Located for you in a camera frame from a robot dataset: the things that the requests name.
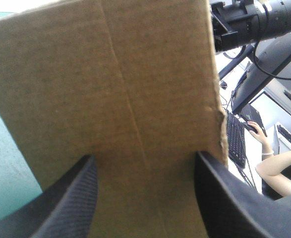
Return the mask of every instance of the black keyboard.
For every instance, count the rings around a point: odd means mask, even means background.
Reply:
[[[241,122],[234,115],[227,111],[227,137],[229,145],[229,158],[245,168],[245,141],[244,141],[244,127]]]
[[[282,125],[277,125],[278,132],[291,143],[291,133],[288,132]]]

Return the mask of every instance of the computer mouse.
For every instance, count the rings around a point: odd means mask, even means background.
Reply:
[[[246,123],[245,121],[242,122],[242,124],[244,125],[244,127],[245,127],[247,130],[252,130],[252,131],[254,131],[255,133],[258,133],[258,131],[257,131],[254,127],[248,125],[248,123]]]

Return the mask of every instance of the black mechanical arm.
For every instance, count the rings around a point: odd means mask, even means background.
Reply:
[[[291,0],[233,0],[211,4],[217,52],[291,32]]]

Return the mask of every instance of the black cable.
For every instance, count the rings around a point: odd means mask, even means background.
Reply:
[[[237,128],[238,128],[238,130],[239,130],[239,136],[240,136],[240,139],[241,139],[241,141],[243,141],[243,139],[242,139],[242,135],[241,135],[242,132],[241,132],[241,130],[240,130],[240,128],[239,128],[239,125],[238,125],[237,119],[235,119],[234,121],[235,121],[236,126],[237,126]],[[254,182],[254,179],[253,179],[253,175],[252,175],[252,171],[251,171],[251,166],[250,166],[250,163],[249,163],[249,159],[248,159],[248,157],[247,157],[247,155],[246,155],[246,149],[245,149],[245,144],[244,144],[244,143],[242,144],[242,148],[243,148],[243,151],[244,151],[244,153],[245,153],[246,161],[247,161],[247,163],[248,163],[248,167],[249,167],[249,171],[250,171],[250,174],[251,174],[251,179],[252,179],[252,182],[253,182],[253,185],[254,185],[254,189],[257,191],[256,186],[255,186],[255,182]]]
[[[240,174],[241,177],[243,178],[243,180],[244,180],[244,181],[245,181],[245,182],[246,182],[250,187],[254,188],[254,185],[252,185],[250,179],[249,179],[248,176],[245,174],[245,172],[241,169],[241,167],[240,167],[238,164],[236,164],[235,162],[234,162],[234,164],[235,164],[235,166],[236,166],[236,168],[237,168],[239,174]]]
[[[258,45],[259,45],[259,43],[260,43],[260,41],[261,41],[263,35],[266,33],[266,30],[267,30],[268,25],[269,25],[269,15],[270,15],[270,14],[269,14],[269,11],[268,11],[268,9],[266,8],[266,5],[265,5],[265,4],[263,4],[263,7],[264,7],[264,10],[265,10],[265,14],[266,14],[266,23],[265,23],[265,28],[264,28],[264,31],[262,32],[262,34],[260,34],[260,28],[259,28],[259,37],[258,37],[257,42],[256,42],[255,45],[254,45],[254,50],[253,50],[253,52],[252,52],[253,63],[255,64],[255,66],[256,66],[256,67],[257,67],[261,72],[263,72],[264,74],[266,74],[266,75],[268,75],[268,76],[271,76],[271,77],[273,77],[273,78],[277,78],[277,79],[281,79],[281,80],[290,80],[290,81],[291,81],[291,78],[279,77],[279,76],[277,76],[277,75],[274,75],[274,74],[271,74],[271,73],[265,71],[264,69],[262,69],[262,68],[259,66],[259,64],[258,64],[258,62],[257,62],[256,56],[255,56],[255,52],[256,52],[256,49],[258,48]]]
[[[232,96],[230,97],[230,100],[229,100],[229,102],[227,103],[226,111],[228,110],[228,107],[229,107],[229,104],[230,104],[231,100],[232,100]]]
[[[223,99],[224,99],[224,101],[226,102],[226,104],[221,104],[221,106],[226,106],[226,105],[228,105],[228,101],[221,95],[221,94],[219,94],[220,95],[220,97],[222,97]]]
[[[235,57],[230,57],[226,52],[224,52],[223,55],[231,60],[234,60],[234,59],[239,58],[244,53],[245,49],[246,49],[246,46],[242,46],[239,54],[237,54]]]

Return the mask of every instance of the bracelet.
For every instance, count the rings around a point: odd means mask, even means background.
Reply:
[[[272,150],[270,153],[262,153],[262,155],[273,155],[274,151]]]

